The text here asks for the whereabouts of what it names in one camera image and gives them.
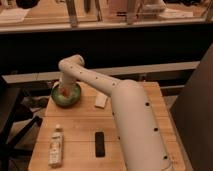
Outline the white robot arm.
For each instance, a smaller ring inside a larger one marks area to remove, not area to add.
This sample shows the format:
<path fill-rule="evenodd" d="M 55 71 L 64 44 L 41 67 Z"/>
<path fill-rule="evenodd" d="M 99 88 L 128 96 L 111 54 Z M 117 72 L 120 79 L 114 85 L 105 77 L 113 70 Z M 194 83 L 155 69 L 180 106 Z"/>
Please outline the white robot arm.
<path fill-rule="evenodd" d="M 78 79 L 111 98 L 111 107 L 126 171 L 174 171 L 144 88 L 83 67 L 80 55 L 62 59 L 62 85 Z"/>

